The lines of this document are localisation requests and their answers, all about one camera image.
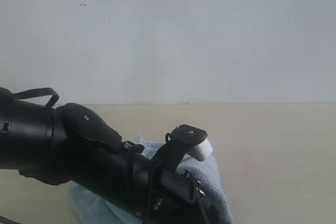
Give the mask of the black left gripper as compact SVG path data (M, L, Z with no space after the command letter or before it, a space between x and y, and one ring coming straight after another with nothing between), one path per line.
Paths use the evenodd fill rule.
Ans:
M134 215L143 223L225 223L220 194L189 170L169 172L161 167L131 175Z

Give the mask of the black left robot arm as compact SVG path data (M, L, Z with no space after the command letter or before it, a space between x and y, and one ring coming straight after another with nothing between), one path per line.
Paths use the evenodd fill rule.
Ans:
M55 107L58 99L51 88L1 88L1 169L54 186L73 181L140 223L231 222L219 193L181 167L185 155L211 155L206 131L179 125L146 157L91 109Z

